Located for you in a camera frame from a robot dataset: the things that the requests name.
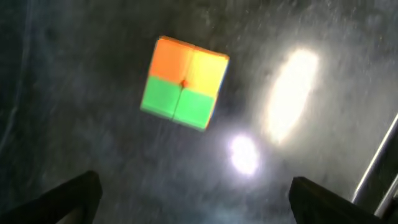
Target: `rubik's cube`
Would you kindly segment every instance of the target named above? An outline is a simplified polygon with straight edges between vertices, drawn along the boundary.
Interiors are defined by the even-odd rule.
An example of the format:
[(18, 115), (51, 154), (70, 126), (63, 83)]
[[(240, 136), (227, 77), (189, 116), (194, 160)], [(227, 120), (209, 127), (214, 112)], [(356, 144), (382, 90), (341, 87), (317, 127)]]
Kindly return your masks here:
[(169, 37), (156, 44), (141, 109), (205, 129), (229, 57)]

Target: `2x2 puzzle cube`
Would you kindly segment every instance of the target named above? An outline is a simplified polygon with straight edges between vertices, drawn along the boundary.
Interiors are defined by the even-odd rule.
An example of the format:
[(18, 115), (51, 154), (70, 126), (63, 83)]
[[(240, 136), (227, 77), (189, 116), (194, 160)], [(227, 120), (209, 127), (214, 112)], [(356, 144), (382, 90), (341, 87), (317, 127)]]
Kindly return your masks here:
[(150, 65), (141, 109), (205, 129), (228, 61), (227, 55), (161, 37)]

